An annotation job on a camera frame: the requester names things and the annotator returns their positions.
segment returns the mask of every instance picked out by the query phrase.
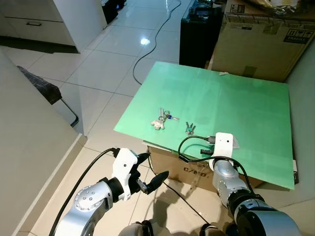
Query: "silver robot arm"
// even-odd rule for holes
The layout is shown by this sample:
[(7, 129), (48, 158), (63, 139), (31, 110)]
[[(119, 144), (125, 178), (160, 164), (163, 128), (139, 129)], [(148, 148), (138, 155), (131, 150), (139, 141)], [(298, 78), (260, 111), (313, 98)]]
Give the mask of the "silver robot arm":
[(140, 190), (146, 194), (155, 191), (168, 177), (168, 172), (157, 175), (149, 184), (143, 183), (137, 168), (148, 157), (147, 153), (138, 156), (127, 148), (120, 149), (113, 164), (112, 178), (101, 179), (76, 194), (70, 211), (57, 226), (55, 236), (92, 236), (96, 224), (113, 203), (127, 201)]
[[(212, 156), (231, 158), (232, 151), (233, 136), (217, 133)], [(230, 161), (210, 161), (209, 165), (214, 171), (213, 185), (222, 204), (234, 216), (240, 236), (301, 236), (287, 214), (267, 205), (260, 195), (249, 190)]]

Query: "black cable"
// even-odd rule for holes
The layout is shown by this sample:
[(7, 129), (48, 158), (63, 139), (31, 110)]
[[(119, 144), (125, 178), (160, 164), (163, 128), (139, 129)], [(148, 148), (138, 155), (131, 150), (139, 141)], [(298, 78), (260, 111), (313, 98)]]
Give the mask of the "black cable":
[(81, 174), (80, 178), (78, 179), (78, 181), (76, 182), (76, 184), (74, 185), (73, 189), (71, 190), (69, 196), (67, 197), (67, 199), (65, 200), (65, 202), (63, 203), (63, 206), (60, 208), (58, 215), (55, 219), (55, 222), (50, 230), (49, 236), (54, 236), (55, 232), (56, 232), (56, 228), (58, 225), (58, 222), (60, 220), (61, 215), (63, 214), (63, 211), (65, 209), (65, 207), (68, 205), (69, 201), (71, 200), (73, 194), (75, 193), (76, 189), (78, 188), (79, 184), (81, 183), (81, 181), (83, 180), (84, 176), (87, 174), (87, 172), (90, 170), (90, 168), (95, 164), (96, 161), (98, 161), (103, 155), (105, 155), (106, 153), (112, 151), (115, 153), (115, 151), (117, 151), (119, 148), (109, 148), (107, 150), (105, 150), (104, 152), (102, 152), (101, 154), (99, 154), (92, 162), (91, 164), (87, 167), (87, 169), (83, 172), (83, 174)]
[[(149, 156), (148, 161), (149, 161), (149, 166), (150, 166), (151, 171), (153, 172), (153, 174), (155, 176), (157, 176), (156, 173), (153, 171), (153, 168), (152, 168), (152, 165), (151, 165), (151, 155)], [(203, 218), (203, 216), (195, 208), (193, 208), (180, 193), (178, 193), (174, 188), (169, 186), (167, 183), (165, 183), (165, 182), (163, 182), (163, 183), (166, 185), (166, 187), (168, 187), (169, 189), (173, 190), (173, 192), (176, 193), (177, 196), (179, 196), (201, 219), (203, 219), (204, 222), (209, 224), (209, 222), (205, 218)]]
[(214, 159), (214, 160), (229, 160), (229, 161), (233, 161), (233, 163), (237, 167), (240, 167), (241, 170), (243, 171), (247, 187), (254, 194), (254, 190), (252, 189), (250, 180), (248, 179), (248, 175), (247, 175), (244, 167), (237, 160), (235, 160), (233, 158), (230, 158), (230, 157), (225, 157), (225, 156), (210, 156), (210, 157), (206, 157), (206, 158), (202, 158), (202, 159), (190, 159), (187, 156), (181, 154), (181, 147), (182, 147), (183, 143), (186, 140), (191, 139), (191, 138), (198, 138), (198, 139), (208, 140), (208, 138), (204, 138), (204, 137), (201, 137), (201, 136), (188, 136), (187, 138), (183, 139), (182, 142), (180, 143), (180, 145), (178, 146), (178, 156), (179, 156), (180, 159), (182, 159), (183, 161), (185, 161), (187, 163), (188, 162), (200, 162), (200, 161), (206, 161), (206, 160), (212, 160), (212, 159)]
[(169, 19), (171, 19), (171, 16), (172, 16), (173, 11), (174, 11), (177, 7), (179, 7), (179, 6), (182, 4), (182, 1), (181, 1), (181, 0), (177, 0), (177, 1), (179, 2), (179, 4), (178, 4), (176, 7), (174, 7), (172, 10), (170, 10), (169, 15), (168, 15), (168, 18), (166, 19), (166, 21), (164, 21), (164, 23), (163, 23), (163, 24), (161, 25), (161, 27), (158, 29), (158, 31), (157, 31), (157, 33), (156, 33), (156, 35), (155, 35), (155, 38), (154, 38), (155, 45), (154, 45), (153, 49), (152, 49), (151, 51), (149, 51), (146, 55), (140, 57), (140, 58), (138, 59), (138, 61), (136, 62), (136, 64), (134, 65), (134, 67), (133, 67), (132, 76), (133, 76), (134, 80), (135, 80), (139, 85), (142, 85), (142, 83), (140, 83), (140, 82), (136, 79), (136, 77), (135, 77), (135, 75), (134, 75), (134, 70), (135, 70), (135, 68), (136, 68), (136, 66), (137, 66), (137, 64), (139, 63), (140, 60), (142, 60), (144, 57), (146, 57), (147, 55), (149, 55), (151, 52), (153, 52), (153, 51), (156, 49), (156, 47), (157, 47), (157, 36), (158, 36), (158, 33), (161, 31), (162, 27), (166, 24), (166, 22), (168, 22)]

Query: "green tabletop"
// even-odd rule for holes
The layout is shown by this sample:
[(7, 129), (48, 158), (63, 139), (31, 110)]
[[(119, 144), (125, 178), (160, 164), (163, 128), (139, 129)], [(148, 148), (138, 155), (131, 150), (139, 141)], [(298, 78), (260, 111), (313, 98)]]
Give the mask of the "green tabletop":
[[(159, 107), (180, 120), (154, 130)], [(294, 189), (289, 112), (287, 84), (156, 62), (115, 130), (174, 151), (187, 137), (186, 121), (195, 135), (231, 133), (240, 146), (232, 157), (249, 176)], [(189, 139), (182, 150), (201, 158), (209, 147)]]

